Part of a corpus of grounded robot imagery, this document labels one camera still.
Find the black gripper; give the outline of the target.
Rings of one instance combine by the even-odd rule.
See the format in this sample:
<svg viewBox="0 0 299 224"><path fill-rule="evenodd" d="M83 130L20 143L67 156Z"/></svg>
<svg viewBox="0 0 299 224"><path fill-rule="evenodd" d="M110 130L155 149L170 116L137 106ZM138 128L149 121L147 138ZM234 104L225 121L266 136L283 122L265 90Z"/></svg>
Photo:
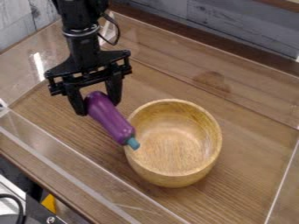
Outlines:
<svg viewBox="0 0 299 224"><path fill-rule="evenodd" d="M122 101L123 77L133 72L131 52L102 51L99 38L67 38L70 57L45 73L51 95L67 95L78 116L86 116L81 89L106 82L109 99L117 106Z"/></svg>

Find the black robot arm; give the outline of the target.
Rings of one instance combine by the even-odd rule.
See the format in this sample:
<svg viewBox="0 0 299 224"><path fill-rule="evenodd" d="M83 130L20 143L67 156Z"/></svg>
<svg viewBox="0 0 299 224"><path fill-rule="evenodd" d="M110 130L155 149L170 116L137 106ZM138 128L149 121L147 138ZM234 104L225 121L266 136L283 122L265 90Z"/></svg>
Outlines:
<svg viewBox="0 0 299 224"><path fill-rule="evenodd" d="M67 40L70 56L45 73L51 95L66 95L75 113L89 114L81 93L85 87L106 83L109 99L117 106L122 101L123 79L133 73L129 50L103 51L99 39L113 46L101 34L99 19L105 18L119 28L117 20L107 14L109 0L51 0L62 18L62 33Z"/></svg>

